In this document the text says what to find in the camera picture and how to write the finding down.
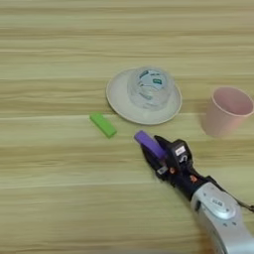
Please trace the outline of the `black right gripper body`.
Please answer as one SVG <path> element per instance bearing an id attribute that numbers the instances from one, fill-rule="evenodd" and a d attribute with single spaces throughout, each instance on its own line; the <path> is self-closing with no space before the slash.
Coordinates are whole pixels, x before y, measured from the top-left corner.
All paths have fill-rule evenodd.
<path id="1" fill-rule="evenodd" d="M 215 183 L 210 177 L 200 175 L 193 167 L 193 161 L 187 160 L 179 163 L 176 160 L 168 158 L 166 165 L 169 168 L 169 182 L 177 188 L 187 200 L 191 200 L 194 193 L 207 183 Z"/>

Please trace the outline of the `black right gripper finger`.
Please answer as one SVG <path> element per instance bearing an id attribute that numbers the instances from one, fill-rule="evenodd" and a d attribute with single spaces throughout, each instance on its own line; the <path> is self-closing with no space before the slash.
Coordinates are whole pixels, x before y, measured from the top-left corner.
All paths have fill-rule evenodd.
<path id="1" fill-rule="evenodd" d="M 167 147 L 171 145 L 170 141 L 161 136 L 155 135 L 154 138 L 163 150 L 166 150 Z"/>
<path id="2" fill-rule="evenodd" d="M 162 164 L 162 162 L 144 145 L 141 146 L 145 160 L 150 168 L 155 173 L 156 177 L 160 180 L 168 178 L 169 169 Z"/>

